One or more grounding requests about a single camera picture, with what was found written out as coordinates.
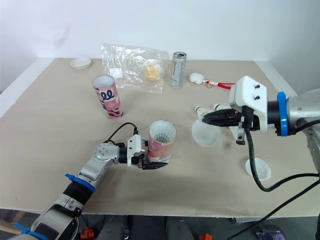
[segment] plastic bag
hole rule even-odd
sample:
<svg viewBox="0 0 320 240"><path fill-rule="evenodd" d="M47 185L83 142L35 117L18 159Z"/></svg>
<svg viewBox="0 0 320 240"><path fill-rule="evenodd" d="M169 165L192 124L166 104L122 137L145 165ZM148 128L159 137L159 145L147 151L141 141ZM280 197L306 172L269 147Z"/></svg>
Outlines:
<svg viewBox="0 0 320 240"><path fill-rule="evenodd" d="M153 48L102 44L102 72L115 78L117 88L162 93L165 51Z"/></svg>

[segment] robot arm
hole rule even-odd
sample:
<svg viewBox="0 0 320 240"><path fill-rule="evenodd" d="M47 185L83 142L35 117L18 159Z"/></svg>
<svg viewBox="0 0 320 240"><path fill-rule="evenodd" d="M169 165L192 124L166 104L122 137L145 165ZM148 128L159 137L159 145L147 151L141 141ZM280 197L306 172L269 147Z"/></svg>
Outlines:
<svg viewBox="0 0 320 240"><path fill-rule="evenodd" d="M220 127L238 126L236 143L245 144L245 131L268 131L274 125L278 136L295 135L301 126L320 119L320 89L301 96L286 98L279 92L276 101L268 101L267 88L249 76L241 78L232 88L230 109L208 113L204 123ZM311 125L303 132L307 136L314 166L320 173L320 124Z"/></svg>
<svg viewBox="0 0 320 240"><path fill-rule="evenodd" d="M66 174L71 180L58 199L32 224L30 229L22 228L22 234L15 240L72 240L78 232L78 217L85 204L103 180L113 164L139 165L144 169L157 169L166 163L145 164L145 140L138 134L124 143L113 145L101 143L93 150L90 160L77 176Z"/></svg>

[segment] blue ring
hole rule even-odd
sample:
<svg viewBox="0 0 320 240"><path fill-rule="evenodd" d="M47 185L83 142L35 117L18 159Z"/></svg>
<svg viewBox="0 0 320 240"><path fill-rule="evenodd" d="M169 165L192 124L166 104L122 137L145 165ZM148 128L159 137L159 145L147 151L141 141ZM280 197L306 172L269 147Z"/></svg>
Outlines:
<svg viewBox="0 0 320 240"><path fill-rule="evenodd" d="M37 239L40 239L40 240L49 240L49 238L47 238L46 236L43 236L40 233L31 231L30 228L24 227L24 226L22 226L21 224L19 224L17 222L15 222L13 225L21 230L21 234L20 235L27 234L27 235L34 236L34 237L36 237Z"/></svg>
<svg viewBox="0 0 320 240"><path fill-rule="evenodd" d="M93 193L96 191L94 186L92 186L91 184L89 184L86 181L82 180L81 178L76 177L75 175L66 173L64 176L67 177L69 180L71 180L73 182L76 182L78 184L81 184L81 185L85 186L87 189L89 189Z"/></svg>
<svg viewBox="0 0 320 240"><path fill-rule="evenodd" d="M288 136L287 97L283 91L278 92L276 100L279 105L281 136Z"/></svg>

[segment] table surface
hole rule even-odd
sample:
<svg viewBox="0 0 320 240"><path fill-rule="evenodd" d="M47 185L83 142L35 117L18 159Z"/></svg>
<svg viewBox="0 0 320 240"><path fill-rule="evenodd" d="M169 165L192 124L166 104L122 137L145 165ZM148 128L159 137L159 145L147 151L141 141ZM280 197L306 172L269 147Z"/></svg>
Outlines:
<svg viewBox="0 0 320 240"><path fill-rule="evenodd" d="M54 60L0 119L0 208L45 210L70 183L65 173L76 174L90 159L96 145L120 124L133 122L147 137L148 126L165 119L177 127L173 156L168 166L141 170L113 165L85 206L87 213L166 216L261 217L311 184L305 177L273 192L262 192L245 171L248 146L232 141L228 128L211 148L197 145L191 134L197 119L194 107L228 102L228 91L186 81L180 89L163 93L119 89L124 116L107 119L91 81L101 74L101 61L84 70L70 67L70 59ZM198 72L219 82L234 82L249 75L277 91L251 61L188 61L186 76ZM115 140L132 134L126 126ZM252 134L256 156L271 167L269 186L292 174L316 170L306 137ZM317 216L320 189L297 199L275 216Z"/></svg>

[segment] pink patterned cup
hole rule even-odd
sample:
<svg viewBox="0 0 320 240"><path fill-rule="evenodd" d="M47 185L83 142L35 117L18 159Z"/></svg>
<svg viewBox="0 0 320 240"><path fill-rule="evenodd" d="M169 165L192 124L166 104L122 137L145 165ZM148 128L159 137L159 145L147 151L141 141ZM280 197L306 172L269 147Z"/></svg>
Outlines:
<svg viewBox="0 0 320 240"><path fill-rule="evenodd" d="M107 118L120 118L124 112L121 110L115 79L110 75L97 76L92 80L92 85Z"/></svg>
<svg viewBox="0 0 320 240"><path fill-rule="evenodd" d="M165 120L153 122L149 127L149 163L168 163L172 155L176 136L177 129L171 122Z"/></svg>

